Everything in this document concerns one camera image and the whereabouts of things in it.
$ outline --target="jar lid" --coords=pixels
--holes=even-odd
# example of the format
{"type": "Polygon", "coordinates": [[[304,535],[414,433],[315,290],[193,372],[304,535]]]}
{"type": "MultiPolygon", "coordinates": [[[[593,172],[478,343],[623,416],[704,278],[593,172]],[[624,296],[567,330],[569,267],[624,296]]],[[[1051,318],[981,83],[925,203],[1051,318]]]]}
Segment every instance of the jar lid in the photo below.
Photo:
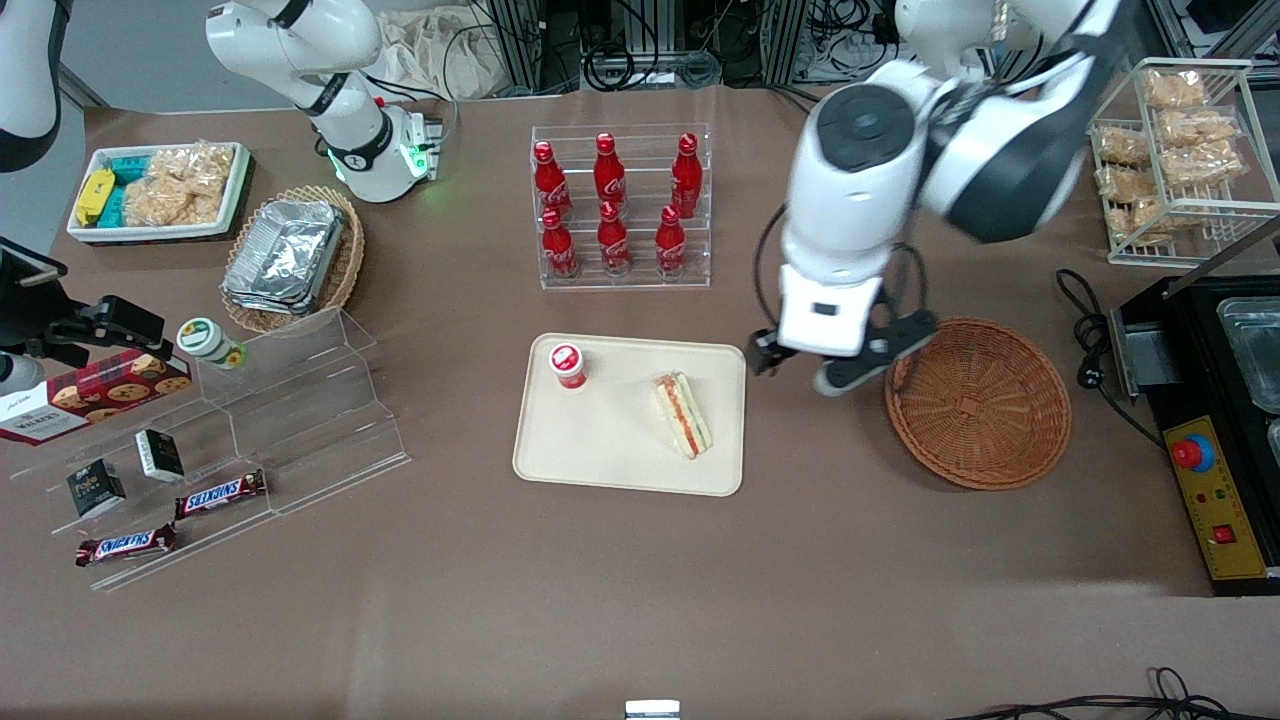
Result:
{"type": "Polygon", "coordinates": [[[209,318],[192,318],[178,328],[178,347],[184,352],[206,355],[223,342],[223,329],[209,318]]]}
{"type": "Polygon", "coordinates": [[[582,369],[582,351],[572,342],[562,342],[553,347],[549,360],[557,375],[576,375],[582,369]]]}

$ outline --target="sandwich wedge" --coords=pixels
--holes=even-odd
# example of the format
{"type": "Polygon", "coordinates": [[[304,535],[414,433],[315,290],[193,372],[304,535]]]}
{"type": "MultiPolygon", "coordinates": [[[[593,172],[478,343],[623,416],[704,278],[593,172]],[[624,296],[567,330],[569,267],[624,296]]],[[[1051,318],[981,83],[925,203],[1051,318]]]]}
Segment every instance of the sandwich wedge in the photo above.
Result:
{"type": "Polygon", "coordinates": [[[658,393],[658,407],[667,416],[676,445],[685,457],[692,460],[707,452],[712,446],[712,433],[707,429],[703,414],[698,411],[694,391],[684,373],[672,372],[653,382],[658,393]]]}

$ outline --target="brown tabletop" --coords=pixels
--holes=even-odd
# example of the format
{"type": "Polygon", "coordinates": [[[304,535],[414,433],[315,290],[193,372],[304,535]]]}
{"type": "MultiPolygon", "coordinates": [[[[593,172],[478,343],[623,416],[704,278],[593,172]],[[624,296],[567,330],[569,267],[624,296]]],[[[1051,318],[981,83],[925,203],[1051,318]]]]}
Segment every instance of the brown tabletop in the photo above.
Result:
{"type": "MultiPolygon", "coordinates": [[[[251,206],[335,184],[297,111],[87,118],[90,149],[246,143],[251,206]]],[[[1280,712],[1280,603],[1206,597],[1161,454],[1074,382],[1065,457],[1007,493],[932,477],[895,438],[879,386],[819,397],[813,357],[748,380],[744,480],[728,498],[513,474],[538,334],[741,345],[762,327],[751,251],[801,122],[763,91],[467,104],[438,182],[357,202],[369,251],[348,310],[381,343],[375,383],[413,461],[109,594],[88,589],[44,509],[6,492],[0,715],[594,719],[675,697],[692,719],[925,719],[1147,694],[1152,665],[1233,710],[1280,712]],[[530,127],[713,108],[712,287],[543,292],[530,127]]],[[[1053,269],[1084,273],[1106,304],[1158,277],[1106,264],[1092,191],[1082,182],[1048,228],[998,246],[922,217],[934,310],[1009,324],[1074,378],[1076,314],[1053,269]]],[[[224,316],[227,249],[60,237],[55,255],[74,297],[116,292],[178,323],[224,316]]]]}

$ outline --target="teal package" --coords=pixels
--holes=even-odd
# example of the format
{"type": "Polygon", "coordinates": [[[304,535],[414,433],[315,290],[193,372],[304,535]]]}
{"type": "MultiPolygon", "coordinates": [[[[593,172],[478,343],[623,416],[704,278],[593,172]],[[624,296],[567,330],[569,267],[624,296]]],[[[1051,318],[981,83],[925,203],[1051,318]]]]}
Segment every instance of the teal package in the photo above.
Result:
{"type": "Polygon", "coordinates": [[[114,158],[111,160],[111,172],[115,173],[115,182],[118,184],[128,184],[136,179],[141,179],[147,173],[147,164],[150,163],[151,158],[146,155],[114,158]]]}
{"type": "Polygon", "coordinates": [[[124,188],[116,186],[111,191],[111,195],[106,196],[106,206],[102,208],[102,214],[97,218],[97,227],[100,228],[123,228],[124,227],[124,188]]]}

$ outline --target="coca-cola bottle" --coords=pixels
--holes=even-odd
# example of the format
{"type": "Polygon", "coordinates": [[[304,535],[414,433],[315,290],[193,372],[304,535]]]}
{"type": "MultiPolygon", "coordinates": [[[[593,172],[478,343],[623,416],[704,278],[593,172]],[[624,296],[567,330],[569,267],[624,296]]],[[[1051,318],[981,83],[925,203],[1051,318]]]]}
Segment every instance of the coca-cola bottle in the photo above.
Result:
{"type": "Polygon", "coordinates": [[[658,273],[663,279],[685,274],[685,228],[680,227],[680,210],[675,205],[662,209],[662,224],[654,237],[658,245],[658,273]]]}
{"type": "Polygon", "coordinates": [[[608,200],[618,206],[618,215],[627,217],[627,172],[614,152],[613,136],[602,132],[595,136],[595,193],[600,202],[608,200]]]}
{"type": "Polygon", "coordinates": [[[582,272],[573,252],[573,237],[561,224],[559,210],[543,210],[543,254],[547,266],[557,278],[576,278],[582,272]]]}
{"type": "Polygon", "coordinates": [[[631,250],[627,247],[627,228],[618,219],[618,205],[609,200],[600,202],[600,228],[595,231],[600,241],[604,272],[618,277],[631,270],[631,250]]]}
{"type": "Polygon", "coordinates": [[[671,165],[671,204],[681,218],[694,217],[701,191],[703,164],[698,160],[698,136],[686,132],[680,136],[680,155],[671,165]]]}
{"type": "Polygon", "coordinates": [[[534,170],[534,186],[538,188],[538,201],[543,209],[554,208],[559,210],[561,219],[568,220],[573,217],[573,202],[568,197],[568,181],[564,179],[564,170],[556,161],[552,152],[552,143],[545,140],[534,143],[534,160],[538,169],[534,170]]]}

